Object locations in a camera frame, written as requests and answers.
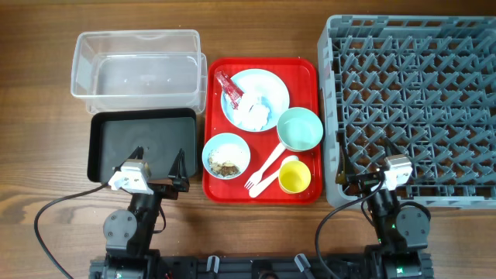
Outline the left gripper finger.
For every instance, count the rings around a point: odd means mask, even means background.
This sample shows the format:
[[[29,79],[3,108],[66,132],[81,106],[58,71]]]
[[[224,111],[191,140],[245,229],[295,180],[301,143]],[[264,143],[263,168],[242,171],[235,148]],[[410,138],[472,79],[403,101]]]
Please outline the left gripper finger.
[[[185,151],[183,149],[179,149],[170,168],[168,177],[172,180],[173,184],[189,184],[185,164]]]
[[[142,171],[144,169],[143,153],[143,147],[138,146],[122,164],[122,169]]]

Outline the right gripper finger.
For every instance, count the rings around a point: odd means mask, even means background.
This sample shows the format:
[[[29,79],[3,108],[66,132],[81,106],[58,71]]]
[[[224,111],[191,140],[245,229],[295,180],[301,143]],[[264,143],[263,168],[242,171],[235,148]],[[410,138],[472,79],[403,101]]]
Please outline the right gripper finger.
[[[399,149],[388,138],[384,138],[384,151],[386,157],[392,157],[399,154]]]
[[[337,167],[336,183],[349,184],[349,182],[352,180],[352,177],[355,176],[355,170],[347,153],[345,133],[343,131],[338,132],[337,139],[339,142],[340,159],[339,165]]]

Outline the rice and food scraps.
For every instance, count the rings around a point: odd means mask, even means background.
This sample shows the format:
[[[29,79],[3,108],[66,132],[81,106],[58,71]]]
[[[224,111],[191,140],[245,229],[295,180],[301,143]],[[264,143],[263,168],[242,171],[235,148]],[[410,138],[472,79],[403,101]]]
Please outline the rice and food scraps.
[[[240,146],[226,143],[208,155],[208,167],[216,177],[228,178],[241,174],[248,162],[248,153]]]

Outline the light blue small bowl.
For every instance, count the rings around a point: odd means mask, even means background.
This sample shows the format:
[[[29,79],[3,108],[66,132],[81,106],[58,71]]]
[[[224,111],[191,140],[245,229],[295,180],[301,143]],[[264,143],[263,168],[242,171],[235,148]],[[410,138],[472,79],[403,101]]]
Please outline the light blue small bowl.
[[[250,159],[248,144],[234,133],[220,133],[208,139],[201,154],[205,171],[220,180],[239,177],[248,168]]]

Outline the yellow plastic cup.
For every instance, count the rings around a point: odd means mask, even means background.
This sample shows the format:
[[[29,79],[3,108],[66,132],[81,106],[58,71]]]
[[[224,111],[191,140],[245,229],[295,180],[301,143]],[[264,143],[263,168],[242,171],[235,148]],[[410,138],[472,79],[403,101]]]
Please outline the yellow plastic cup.
[[[283,192],[299,194],[310,185],[312,174],[309,168],[299,160],[289,161],[284,164],[278,175],[278,182]]]

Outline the white napkin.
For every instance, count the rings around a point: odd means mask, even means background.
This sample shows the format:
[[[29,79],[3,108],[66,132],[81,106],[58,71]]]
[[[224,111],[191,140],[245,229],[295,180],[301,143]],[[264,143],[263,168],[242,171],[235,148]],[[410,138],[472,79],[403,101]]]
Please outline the white napkin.
[[[240,124],[247,118],[250,113],[251,108],[258,103],[258,97],[256,95],[244,93],[241,100],[238,103],[236,109],[233,110],[232,120],[235,124]]]
[[[243,126],[248,130],[259,131],[267,124],[270,109],[263,104],[255,104],[243,117]]]

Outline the red sauce packet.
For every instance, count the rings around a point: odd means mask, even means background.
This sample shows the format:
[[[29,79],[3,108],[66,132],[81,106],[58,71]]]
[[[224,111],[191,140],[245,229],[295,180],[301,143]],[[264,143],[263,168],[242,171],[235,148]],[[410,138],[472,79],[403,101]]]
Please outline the red sauce packet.
[[[221,84],[223,92],[226,94],[229,104],[234,110],[239,108],[242,101],[243,91],[236,85],[236,83],[223,71],[215,73],[215,78]]]

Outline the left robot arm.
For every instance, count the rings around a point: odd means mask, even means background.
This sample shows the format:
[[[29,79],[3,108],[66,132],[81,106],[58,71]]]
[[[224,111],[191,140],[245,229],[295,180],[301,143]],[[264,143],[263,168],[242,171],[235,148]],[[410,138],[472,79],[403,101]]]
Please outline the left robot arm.
[[[167,175],[168,183],[150,181],[151,171],[143,159],[144,149],[138,146],[118,167],[114,168],[108,184],[113,191],[123,190],[132,195],[126,210],[113,212],[103,226],[106,252],[112,257],[144,257],[150,248],[159,215],[163,215],[161,202],[176,200],[181,192],[190,188],[185,166],[185,151],[180,149]]]

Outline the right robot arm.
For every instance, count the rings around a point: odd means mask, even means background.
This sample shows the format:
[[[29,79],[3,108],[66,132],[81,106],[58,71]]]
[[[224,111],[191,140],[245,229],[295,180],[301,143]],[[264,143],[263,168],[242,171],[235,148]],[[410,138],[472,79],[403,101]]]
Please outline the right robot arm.
[[[416,202],[398,201],[396,188],[408,182],[413,167],[410,159],[389,139],[384,141],[384,164],[375,171],[358,174],[348,156],[345,133],[339,132],[340,161],[336,183],[356,185],[361,198],[338,207],[339,210],[355,204],[367,204],[372,226],[377,234],[377,245],[369,245],[367,252],[385,254],[414,253],[428,246],[431,215]]]

